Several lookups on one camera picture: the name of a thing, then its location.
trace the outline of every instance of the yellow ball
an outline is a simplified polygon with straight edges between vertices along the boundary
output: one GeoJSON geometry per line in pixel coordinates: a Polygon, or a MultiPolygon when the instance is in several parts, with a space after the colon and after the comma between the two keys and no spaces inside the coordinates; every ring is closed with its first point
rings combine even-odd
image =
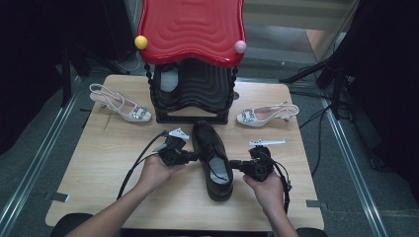
{"type": "Polygon", "coordinates": [[[144,36],[136,37],[134,43],[138,49],[145,49],[148,46],[148,40],[144,36]]]}

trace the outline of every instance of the shoe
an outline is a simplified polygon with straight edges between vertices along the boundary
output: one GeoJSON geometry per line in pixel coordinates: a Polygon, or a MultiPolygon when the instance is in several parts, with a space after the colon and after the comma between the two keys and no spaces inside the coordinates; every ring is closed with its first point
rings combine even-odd
{"type": "Polygon", "coordinates": [[[136,103],[127,100],[123,94],[114,93],[108,88],[100,84],[90,85],[90,99],[106,106],[111,111],[117,112],[124,120],[127,121],[150,121],[151,113],[147,108],[139,106],[136,103]]]}
{"type": "Polygon", "coordinates": [[[215,201],[229,199],[233,172],[221,138],[208,122],[199,120],[194,124],[192,143],[204,168],[209,197],[215,201]]]}
{"type": "Polygon", "coordinates": [[[247,109],[237,116],[237,121],[244,125],[261,127],[272,119],[289,120],[299,113],[299,108],[282,102],[279,105],[247,109]]]}

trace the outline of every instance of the forearm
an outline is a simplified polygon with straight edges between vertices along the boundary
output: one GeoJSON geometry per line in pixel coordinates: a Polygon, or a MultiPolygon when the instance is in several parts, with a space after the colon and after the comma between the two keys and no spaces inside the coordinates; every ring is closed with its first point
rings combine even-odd
{"type": "Polygon", "coordinates": [[[286,212],[281,207],[269,211],[264,209],[264,213],[268,217],[275,237],[298,236],[286,212]]]}
{"type": "Polygon", "coordinates": [[[141,189],[131,190],[67,236],[115,236],[147,196],[148,192],[141,189]]]}

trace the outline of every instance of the white high heel sandal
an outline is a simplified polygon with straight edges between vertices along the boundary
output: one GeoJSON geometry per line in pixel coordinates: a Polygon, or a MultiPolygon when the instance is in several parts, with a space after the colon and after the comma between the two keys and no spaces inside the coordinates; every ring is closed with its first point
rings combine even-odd
{"type": "Polygon", "coordinates": [[[299,108],[282,102],[279,105],[247,109],[237,116],[237,121],[244,125],[261,127],[272,119],[289,120],[299,113],[299,108]]]}
{"type": "Polygon", "coordinates": [[[121,118],[127,121],[150,121],[151,113],[147,108],[139,106],[136,103],[127,100],[123,94],[114,93],[101,84],[90,85],[90,99],[106,106],[111,111],[118,113],[121,118]]]}

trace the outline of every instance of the controller cable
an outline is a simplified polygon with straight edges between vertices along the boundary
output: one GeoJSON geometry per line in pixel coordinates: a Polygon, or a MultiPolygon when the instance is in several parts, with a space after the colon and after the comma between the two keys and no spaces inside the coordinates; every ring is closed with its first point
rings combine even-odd
{"type": "Polygon", "coordinates": [[[123,184],[121,185],[120,188],[120,192],[118,193],[118,197],[117,199],[119,199],[124,192],[124,189],[126,188],[126,184],[128,183],[128,180],[130,178],[130,176],[132,175],[133,170],[141,163],[143,162],[145,159],[147,159],[148,157],[151,157],[152,155],[155,155],[157,153],[152,153],[144,158],[142,158],[142,156],[144,155],[144,153],[148,150],[148,148],[154,143],[154,141],[156,141],[158,138],[160,138],[161,136],[165,136],[167,134],[167,131],[163,131],[160,134],[156,135],[149,143],[147,146],[145,146],[144,150],[142,150],[141,154],[138,156],[138,158],[136,159],[136,161],[133,163],[132,167],[130,168],[130,170],[128,171],[128,173],[126,174],[126,178],[123,181],[123,184]]]}
{"type": "Polygon", "coordinates": [[[275,161],[274,159],[272,159],[271,156],[265,154],[264,152],[260,152],[259,154],[264,155],[268,160],[272,161],[275,168],[277,169],[279,175],[280,175],[280,179],[281,179],[281,183],[283,184],[284,187],[284,210],[286,211],[286,213],[288,213],[288,209],[290,206],[290,190],[293,186],[291,186],[291,182],[290,182],[290,176],[288,174],[287,169],[279,162],[275,161]],[[287,174],[287,178],[284,176],[284,174],[281,172],[280,167],[278,166],[280,165],[281,167],[283,167],[283,169],[285,170],[286,174],[287,174]]]}

